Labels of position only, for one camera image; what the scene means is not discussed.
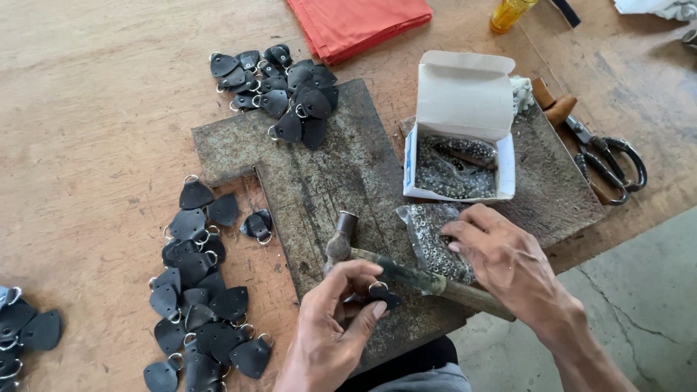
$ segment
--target clear plastic bag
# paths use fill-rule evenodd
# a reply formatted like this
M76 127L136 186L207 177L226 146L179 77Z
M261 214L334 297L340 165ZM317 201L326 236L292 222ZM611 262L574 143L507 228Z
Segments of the clear plastic bag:
M469 285L477 280L470 262L447 248L449 241L441 236L441 227L456 220L467 204L409 204L397 208L406 223L414 247L418 267L439 273L450 280Z
M420 135L414 184L452 199L495 197L496 154L481 140Z

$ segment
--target wooden table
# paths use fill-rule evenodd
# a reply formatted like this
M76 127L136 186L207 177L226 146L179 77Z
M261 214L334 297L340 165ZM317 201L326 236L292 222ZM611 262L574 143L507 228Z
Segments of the wooden table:
M429 3L430 24L333 68L340 81L366 79L395 146L398 122L415 112L416 64L442 49L512 57L515 73L576 94L591 130L625 137L642 153L647 188L549 248L557 271L697 204L697 56L676 41L687 24L576 0L583 23L571 30L543 2L494 36L487 18L495 1ZM21 286L66 321L54 351L26 357L23 382L35 391L144 391L142 369L163 357L147 302L148 279L162 270L161 226L176 212L180 181L200 173L190 128L231 115L208 55L285 42L304 59L302 32L282 0L62 0L3 10L0 284ZM230 190L242 213L265 206L253 178L216 192ZM236 229L223 241L228 286L250 287L250 321L276 342L260 380L232 374L227 382L234 391L271 390L297 315L283 252Z

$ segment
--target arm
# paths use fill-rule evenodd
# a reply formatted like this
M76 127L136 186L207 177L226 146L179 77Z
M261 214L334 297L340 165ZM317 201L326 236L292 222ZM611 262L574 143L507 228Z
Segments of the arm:
M565 391L636 391L590 334L581 302L554 276L535 237L483 204L443 226L479 283L554 357Z

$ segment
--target white cardboard box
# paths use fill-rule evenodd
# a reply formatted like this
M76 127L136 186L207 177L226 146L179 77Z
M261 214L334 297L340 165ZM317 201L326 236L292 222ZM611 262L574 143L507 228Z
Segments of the white cardboard box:
M404 195L453 202L493 203L516 191L513 152L513 59L477 53L432 50L419 64L416 124L404 147ZM496 197L451 199L414 186L417 134L471 136L496 145Z

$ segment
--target stack of orange cloth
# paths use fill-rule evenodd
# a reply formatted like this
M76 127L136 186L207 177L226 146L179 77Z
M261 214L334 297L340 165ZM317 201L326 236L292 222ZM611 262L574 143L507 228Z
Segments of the stack of orange cloth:
M424 0L288 0L310 52L338 64L431 20Z

